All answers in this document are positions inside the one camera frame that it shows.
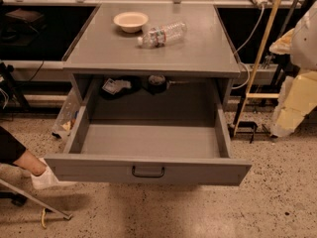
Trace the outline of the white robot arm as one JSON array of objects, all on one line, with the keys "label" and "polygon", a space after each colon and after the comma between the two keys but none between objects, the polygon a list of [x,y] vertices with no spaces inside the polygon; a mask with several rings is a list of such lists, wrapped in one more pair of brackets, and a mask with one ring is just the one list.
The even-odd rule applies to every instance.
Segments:
[{"label": "white robot arm", "polygon": [[285,137],[317,107],[317,2],[269,50],[277,55],[290,55],[291,63],[299,67],[295,77],[285,78],[272,115],[270,132]]}]

